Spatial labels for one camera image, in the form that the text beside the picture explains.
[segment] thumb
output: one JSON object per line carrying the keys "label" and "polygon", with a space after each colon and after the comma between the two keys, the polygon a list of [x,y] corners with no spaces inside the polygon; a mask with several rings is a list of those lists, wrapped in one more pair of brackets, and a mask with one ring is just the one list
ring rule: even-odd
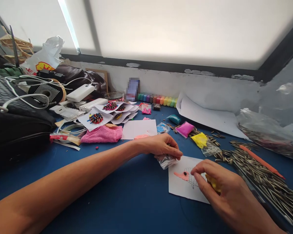
{"label": "thumb", "polygon": [[215,192],[213,187],[206,182],[206,180],[197,172],[194,173],[194,178],[198,182],[199,189],[204,194],[210,204],[219,203],[219,195]]}
{"label": "thumb", "polygon": [[165,153],[170,154],[176,158],[180,158],[182,156],[182,152],[180,150],[168,145],[166,145]]}

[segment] pink cloth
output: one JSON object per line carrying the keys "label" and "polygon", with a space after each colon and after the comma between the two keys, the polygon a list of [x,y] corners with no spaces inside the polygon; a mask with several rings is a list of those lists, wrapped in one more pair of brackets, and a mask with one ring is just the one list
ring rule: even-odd
{"label": "pink cloth", "polygon": [[108,128],[100,126],[91,132],[87,133],[81,138],[81,142],[85,143],[103,143],[103,142],[118,142],[123,133],[122,126]]}

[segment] blue table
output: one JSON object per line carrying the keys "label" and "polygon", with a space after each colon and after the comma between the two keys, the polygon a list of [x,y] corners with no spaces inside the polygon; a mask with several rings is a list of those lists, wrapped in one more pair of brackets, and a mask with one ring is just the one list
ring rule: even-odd
{"label": "blue table", "polygon": [[[168,115],[178,114],[172,107],[162,106],[147,117],[162,122]],[[142,120],[141,111],[134,118]],[[199,131],[211,128],[183,118]],[[184,155],[205,159],[190,139],[170,131]],[[223,150],[233,150],[231,140],[242,139],[222,134],[217,139]],[[13,169],[0,173],[0,200],[43,176],[79,159],[124,143],[82,144],[76,151],[52,144],[45,152]],[[293,160],[262,149],[256,152],[275,167],[293,189]],[[234,171],[232,166],[222,163]],[[293,227],[281,219],[290,233]],[[85,195],[66,208],[42,233],[232,233],[208,204],[168,193],[168,171],[162,170],[153,155],[139,155],[109,175]]]}

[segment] white paper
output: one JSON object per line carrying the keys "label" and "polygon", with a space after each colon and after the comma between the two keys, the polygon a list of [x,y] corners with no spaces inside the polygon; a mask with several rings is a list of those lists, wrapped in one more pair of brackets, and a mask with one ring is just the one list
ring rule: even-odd
{"label": "white paper", "polygon": [[132,120],[124,124],[122,140],[133,140],[136,136],[157,135],[156,120]]}
{"label": "white paper", "polygon": [[94,105],[94,107],[97,108],[98,110],[100,110],[100,113],[104,112],[104,113],[106,113],[106,114],[109,114],[109,113],[112,113],[112,112],[116,111],[116,110],[121,106],[122,103],[117,102],[116,104],[117,104],[118,106],[117,106],[114,110],[104,110],[103,107],[104,107],[105,105]]}
{"label": "white paper", "polygon": [[[95,113],[101,113],[101,115],[103,116],[103,120],[101,123],[98,124],[94,124],[91,123],[89,120],[89,115],[90,114],[95,114]],[[114,116],[111,114],[106,114],[104,112],[100,112],[97,108],[92,108],[91,111],[89,113],[86,113],[85,115],[78,117],[78,120],[91,132],[92,130],[107,124],[108,122],[110,122],[112,120]]]}
{"label": "white paper", "polygon": [[133,108],[130,109],[131,113],[136,113],[139,110],[139,106],[134,105]]}
{"label": "white paper", "polygon": [[124,119],[122,124],[126,123],[128,120],[131,120],[133,117],[135,117],[138,113],[131,113],[127,119]]}
{"label": "white paper", "polygon": [[115,124],[115,125],[121,124],[124,121],[124,119],[128,115],[130,115],[130,112],[123,112],[123,113],[121,113],[121,117],[119,119],[115,119],[115,115],[117,115],[117,114],[119,114],[119,113],[116,113],[116,112],[113,113],[114,118],[111,120],[112,124]]}
{"label": "white paper", "polygon": [[238,121],[233,113],[228,111],[205,109],[195,104],[186,95],[182,93],[179,95],[177,103],[179,105],[177,108],[178,112],[182,116],[191,119],[197,123],[203,124],[205,126],[214,128],[218,131],[222,131],[243,139],[249,139],[238,128]]}
{"label": "white paper", "polygon": [[116,113],[121,113],[121,112],[128,112],[130,111],[134,106],[133,105],[130,105],[130,104],[122,104],[125,106],[125,109],[120,111],[120,110],[115,110]]}
{"label": "white paper", "polygon": [[201,161],[203,160],[182,156],[177,164],[170,166],[168,168],[169,193],[209,204],[194,176],[190,174],[191,170]]}

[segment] orange pen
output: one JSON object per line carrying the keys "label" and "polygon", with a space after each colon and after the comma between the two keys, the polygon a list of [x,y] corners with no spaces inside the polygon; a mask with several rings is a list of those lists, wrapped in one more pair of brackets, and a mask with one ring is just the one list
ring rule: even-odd
{"label": "orange pen", "polygon": [[281,178],[285,179],[274,167],[270,166],[268,163],[266,163],[263,159],[261,159],[259,156],[254,154],[252,151],[250,151],[248,148],[246,148],[243,145],[240,145],[240,148],[246,151],[249,155],[251,155],[257,162],[268,168],[269,171],[272,173],[275,173],[276,175],[280,176]]}

